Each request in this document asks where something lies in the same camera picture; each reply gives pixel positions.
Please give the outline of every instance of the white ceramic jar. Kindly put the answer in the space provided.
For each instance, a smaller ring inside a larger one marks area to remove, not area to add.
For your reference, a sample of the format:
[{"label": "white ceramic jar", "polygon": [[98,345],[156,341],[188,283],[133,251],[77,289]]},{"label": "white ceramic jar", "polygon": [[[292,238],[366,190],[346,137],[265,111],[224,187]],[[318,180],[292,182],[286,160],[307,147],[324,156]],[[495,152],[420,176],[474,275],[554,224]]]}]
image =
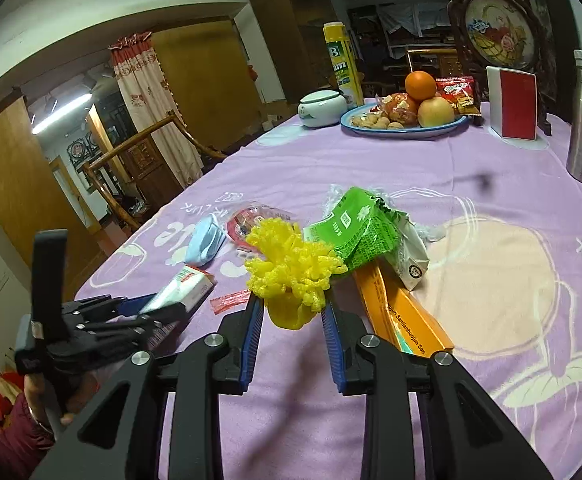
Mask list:
[{"label": "white ceramic jar", "polygon": [[304,126],[320,128],[337,124],[347,112],[347,100],[335,90],[318,90],[300,99],[297,113]]}]

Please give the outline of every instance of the pink floral curtain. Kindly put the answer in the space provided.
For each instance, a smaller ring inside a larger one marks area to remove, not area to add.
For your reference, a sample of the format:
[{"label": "pink floral curtain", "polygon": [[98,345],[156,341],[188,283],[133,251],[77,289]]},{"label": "pink floral curtain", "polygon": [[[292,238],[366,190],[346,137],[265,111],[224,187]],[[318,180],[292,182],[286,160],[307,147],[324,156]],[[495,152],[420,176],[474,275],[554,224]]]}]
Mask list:
[{"label": "pink floral curtain", "polygon": [[[117,84],[138,132],[164,119],[170,110],[182,120],[149,36],[151,32],[134,34],[109,47]],[[202,176],[199,153],[173,124],[151,136],[183,188]]]}]

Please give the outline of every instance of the person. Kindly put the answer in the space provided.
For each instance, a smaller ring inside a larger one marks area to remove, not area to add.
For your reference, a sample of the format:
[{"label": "person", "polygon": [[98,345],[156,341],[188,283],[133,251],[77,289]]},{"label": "person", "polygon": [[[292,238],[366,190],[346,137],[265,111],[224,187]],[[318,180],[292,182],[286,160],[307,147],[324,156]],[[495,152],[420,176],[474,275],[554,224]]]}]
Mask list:
[{"label": "person", "polygon": [[[95,394],[98,383],[86,374],[76,393],[67,402],[68,413],[63,424],[70,424]],[[42,395],[44,379],[41,375],[27,375],[24,391],[18,395],[10,413],[9,425],[0,432],[0,480],[26,480],[55,444]]]}]

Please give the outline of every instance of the fruit plate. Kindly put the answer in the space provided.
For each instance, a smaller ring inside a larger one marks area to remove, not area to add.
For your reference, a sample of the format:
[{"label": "fruit plate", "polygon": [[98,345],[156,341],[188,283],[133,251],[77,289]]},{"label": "fruit plate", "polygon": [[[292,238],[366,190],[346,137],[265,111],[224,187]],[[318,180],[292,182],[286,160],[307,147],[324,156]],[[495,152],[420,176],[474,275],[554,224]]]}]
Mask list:
[{"label": "fruit plate", "polygon": [[412,126],[410,128],[403,128],[402,130],[375,130],[373,128],[361,128],[351,124],[352,118],[368,112],[374,106],[375,104],[362,105],[348,111],[340,118],[340,124],[345,128],[353,130],[357,134],[368,137],[382,137],[386,139],[431,139],[431,137],[437,137],[449,133],[457,127],[469,122],[469,117],[460,116],[452,123],[443,124],[442,126],[430,126],[428,128]]}]

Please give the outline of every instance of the table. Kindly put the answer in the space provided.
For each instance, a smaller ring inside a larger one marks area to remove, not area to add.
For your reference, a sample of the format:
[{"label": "table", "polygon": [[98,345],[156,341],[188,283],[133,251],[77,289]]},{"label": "table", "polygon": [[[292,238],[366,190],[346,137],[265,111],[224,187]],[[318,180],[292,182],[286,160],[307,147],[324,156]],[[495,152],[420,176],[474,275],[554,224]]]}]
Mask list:
[{"label": "table", "polygon": [[[488,104],[483,112],[488,124]],[[431,265],[414,294],[554,477],[569,478],[582,463],[582,184],[564,169],[568,124],[550,122],[554,136],[539,134],[548,142],[529,150],[475,126],[434,140],[388,140],[339,125],[303,130],[292,118],[164,206],[78,297],[156,292],[208,213],[226,219],[255,200],[316,221],[331,185],[382,188],[413,221],[446,228],[428,247]],[[209,271],[219,280],[211,297],[245,286],[231,244]],[[179,348],[220,320],[205,303]],[[248,393],[220,401],[226,479],[359,478],[364,404],[338,395],[318,317],[289,332],[265,316]],[[161,478],[167,444],[165,431]]]}]

